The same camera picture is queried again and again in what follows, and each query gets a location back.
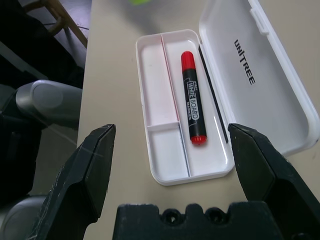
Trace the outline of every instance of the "screw hole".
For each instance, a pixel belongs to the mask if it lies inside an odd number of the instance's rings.
[[[183,222],[182,215],[176,209],[165,210],[161,216],[161,219],[164,223],[172,226],[178,225]]]
[[[217,207],[208,209],[205,212],[205,215],[211,222],[217,225],[225,224],[227,222],[227,215]]]

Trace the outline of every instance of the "unitree logo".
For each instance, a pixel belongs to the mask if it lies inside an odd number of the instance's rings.
[[[255,84],[256,80],[255,80],[255,78],[250,70],[249,64],[247,62],[247,59],[245,56],[245,50],[242,50],[238,39],[234,42],[234,45],[235,45],[235,48],[238,50],[239,57],[241,58],[240,63],[244,67],[244,71],[246,73],[247,78],[249,79],[250,85]]]

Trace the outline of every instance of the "gray floor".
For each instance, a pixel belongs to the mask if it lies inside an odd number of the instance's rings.
[[[19,0],[22,6],[32,1],[33,0]],[[60,0],[60,2],[71,15],[73,20],[77,23],[77,25],[82,27],[81,30],[84,35],[88,37],[92,0]],[[33,10],[29,14],[40,20],[45,25],[55,22],[55,19],[44,7]],[[73,32],[70,30],[62,30],[55,37],[73,56],[76,63],[80,67],[84,68],[87,50],[76,38]],[[38,78],[46,79],[43,74],[26,64],[1,42],[0,54],[7,58],[17,68],[28,70]],[[0,84],[0,109],[13,91],[14,90],[12,88]],[[60,167],[76,149],[77,137],[77,131],[57,125],[50,126],[42,131],[41,143],[36,163],[36,173],[31,194],[48,193]]]

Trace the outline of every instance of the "black cable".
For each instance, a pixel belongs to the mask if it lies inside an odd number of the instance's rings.
[[[44,25],[44,26],[47,26],[47,25],[55,25],[55,23],[45,23],[45,24],[43,24],[43,25]],[[80,29],[90,30],[89,28],[84,27],[84,26],[78,26],[78,28],[80,28]]]

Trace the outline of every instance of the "red marker cap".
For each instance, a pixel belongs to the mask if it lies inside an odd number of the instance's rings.
[[[185,51],[181,55],[182,72],[188,69],[196,69],[194,55],[190,51]]]
[[[190,140],[191,140],[192,144],[202,145],[202,144],[206,143],[207,137],[206,136],[193,136],[193,137],[191,137]]]

